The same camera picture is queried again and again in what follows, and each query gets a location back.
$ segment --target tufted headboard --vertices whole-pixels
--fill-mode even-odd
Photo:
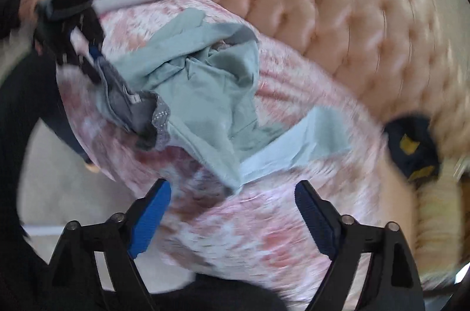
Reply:
[[[384,123],[432,118],[443,156],[470,151],[469,93],[432,0],[213,0],[300,51]]]

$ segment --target black pants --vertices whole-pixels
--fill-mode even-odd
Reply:
[[[0,87],[0,310],[89,311],[85,303],[75,301],[82,295],[73,289],[52,298],[41,296],[48,266],[24,240],[18,217],[24,155],[41,118],[80,153],[60,100],[55,63],[31,54]],[[162,311],[287,311],[271,291],[204,275],[181,290],[156,295],[155,301]]]

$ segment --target metal bolt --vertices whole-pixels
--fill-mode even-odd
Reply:
[[[355,219],[353,216],[350,216],[349,214],[345,214],[344,216],[341,217],[341,222],[344,223],[345,225],[352,225],[355,222]]]
[[[111,221],[113,222],[123,222],[125,219],[124,213],[115,213],[111,216]]]
[[[67,230],[75,230],[78,229],[80,224],[77,221],[70,221],[65,227]]]
[[[398,231],[400,230],[400,226],[396,223],[396,222],[389,222],[387,224],[388,228],[391,230],[391,231]]]

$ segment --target pink blanket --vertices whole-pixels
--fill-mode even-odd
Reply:
[[[103,52],[117,60],[138,48],[187,7],[208,21],[244,22],[209,0],[163,0],[102,16]],[[303,169],[278,172],[247,184],[227,198],[224,187],[184,150],[134,148],[136,138],[106,121],[95,106],[93,85],[76,68],[58,71],[57,81],[70,123],[91,159],[105,174],[142,196],[160,177],[172,184],[172,200],[157,238],[167,261],[196,272],[247,280],[279,291],[290,305],[306,305],[330,264],[316,248],[294,202],[298,181],[308,179],[341,214],[378,224],[377,160],[381,128],[366,109],[319,66],[257,32],[260,81],[255,97],[262,124],[296,124],[314,105],[339,108],[351,135],[351,152]],[[77,48],[83,39],[74,38]],[[365,276],[362,262],[350,299]]]

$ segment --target tile floor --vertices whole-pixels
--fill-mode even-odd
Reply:
[[[466,0],[436,0],[436,3],[454,54],[467,71],[470,35],[462,30],[470,28],[470,5]],[[3,54],[0,75],[8,71],[22,48],[0,50]],[[20,213],[26,224],[64,225],[72,219],[83,224],[102,222],[114,212],[126,210],[132,201],[127,188],[103,174],[88,172],[80,158],[43,124],[37,126],[21,183]],[[31,243],[47,261],[56,240],[53,236],[36,237]],[[147,287],[154,292],[179,287],[190,279],[186,270],[164,264],[155,247],[136,262]],[[104,273],[104,261],[99,260],[99,264]],[[103,283],[110,288],[109,278],[104,274]]]

